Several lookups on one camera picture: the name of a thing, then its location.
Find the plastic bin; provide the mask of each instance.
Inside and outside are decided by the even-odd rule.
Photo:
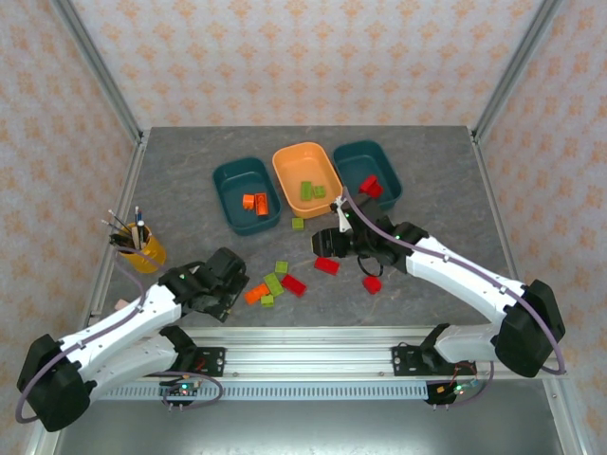
[[[377,200],[382,209],[391,209],[402,196],[402,185],[388,156],[373,140],[341,145],[333,152],[333,161],[341,183],[350,194],[357,194],[360,184],[374,174],[383,187],[383,194]]]
[[[341,182],[319,144],[303,142],[285,147],[274,154],[272,164],[295,216],[312,218],[331,211],[329,206],[341,194]],[[302,182],[323,186],[324,197],[303,201]]]
[[[282,205],[264,163],[247,157],[222,164],[212,173],[221,207],[228,225],[238,235],[251,235],[275,227],[280,221]],[[255,210],[243,208],[243,195],[264,192],[268,215],[257,216]]]

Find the wall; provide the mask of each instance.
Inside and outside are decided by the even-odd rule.
[[[568,370],[601,447],[607,446],[606,120],[607,4],[565,0],[483,153],[521,274],[556,291]]]
[[[48,0],[0,9],[0,452],[28,346],[77,330],[132,144]]]
[[[541,0],[75,0],[143,128],[474,125]]]

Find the gray floor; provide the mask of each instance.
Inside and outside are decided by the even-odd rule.
[[[476,263],[507,274],[506,260],[489,208],[478,165],[464,127],[227,127],[154,128],[138,178],[133,204],[165,245],[168,265],[206,260],[220,246],[239,254],[248,266],[247,289],[262,282],[278,260],[308,286],[298,300],[285,293],[273,309],[235,304],[226,326],[355,326],[482,323],[469,306],[441,289],[387,270],[384,289],[370,296],[355,258],[340,260],[337,277],[313,268],[310,237],[337,225],[326,214],[306,222],[305,232],[291,229],[292,212],[272,168],[272,155],[303,141],[320,143],[331,156],[341,144],[361,139],[378,142],[403,184],[403,196],[391,210],[394,222],[410,221]],[[225,222],[212,172],[220,164],[254,155],[261,158],[283,200],[279,226],[239,237]],[[118,298],[133,300],[137,289],[114,272],[104,311]],[[143,276],[146,284],[157,276]],[[189,326],[220,325],[206,315],[189,315]]]
[[[497,381],[449,411],[421,401],[220,402],[168,414],[154,402],[98,402],[57,455],[559,455],[541,381]]]

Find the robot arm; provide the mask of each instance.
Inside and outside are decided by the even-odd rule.
[[[46,430],[56,431],[119,384],[168,369],[192,372],[202,348],[167,324],[191,311],[224,321],[247,282],[245,263],[227,248],[205,263],[172,268],[144,296],[97,324],[57,341],[50,335],[35,340],[17,388]],[[161,327],[159,335],[140,340]],[[19,408],[17,420],[30,421],[19,417]]]
[[[442,374],[462,360],[499,359],[515,373],[535,376],[552,345],[519,300],[539,315],[557,342],[562,339],[561,314],[552,290],[543,282],[526,286],[501,277],[450,251],[420,227],[394,226],[366,194],[358,194],[352,205],[338,197],[332,210],[340,226],[314,234],[312,249],[318,256],[376,258],[382,265],[442,287],[489,320],[486,325],[465,327],[440,324],[421,346],[406,350],[400,371]]]

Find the toy block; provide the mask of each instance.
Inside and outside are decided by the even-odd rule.
[[[304,230],[304,219],[293,218],[291,220],[291,226],[293,226],[293,230]]]
[[[257,209],[257,216],[269,214],[269,211],[267,211],[267,195],[264,192],[255,194],[255,208]]]
[[[312,182],[302,182],[302,194],[303,201],[312,200]]]
[[[318,268],[325,273],[329,273],[331,275],[337,275],[338,270],[340,270],[340,263],[336,263],[335,261],[331,261],[326,258],[317,258],[314,263],[314,268]]]
[[[367,179],[360,184],[359,192],[364,192],[373,198],[377,198],[383,194],[383,187],[378,184],[376,176],[369,175]]]
[[[273,296],[263,296],[262,297],[262,306],[264,308],[271,308],[274,306],[274,297]]]
[[[256,301],[259,300],[259,294],[255,289],[251,289],[247,293],[245,293],[245,300],[247,301],[247,305],[252,305]]]
[[[281,286],[281,282],[278,281],[278,277],[275,273],[265,275],[264,281],[266,282],[269,292],[272,294],[272,296],[278,297],[285,292],[285,290]]]
[[[255,209],[255,196],[252,194],[243,195],[243,209],[253,210]]]
[[[261,283],[259,286],[251,289],[245,294],[245,300],[249,305],[252,305],[261,297],[266,296],[267,294],[269,294],[269,289],[267,288],[265,283]]]
[[[276,273],[286,273],[288,272],[288,262],[286,261],[276,261],[276,267],[274,268]]]
[[[301,297],[305,293],[305,289],[307,289],[305,284],[288,274],[285,275],[281,284],[285,289],[291,291],[297,297]]]
[[[314,197],[316,197],[317,199],[322,199],[323,197],[325,197],[325,195],[326,195],[326,191],[324,190],[323,185],[314,187]]]
[[[364,288],[369,294],[374,295],[381,290],[381,281],[377,277],[367,277],[362,281]]]

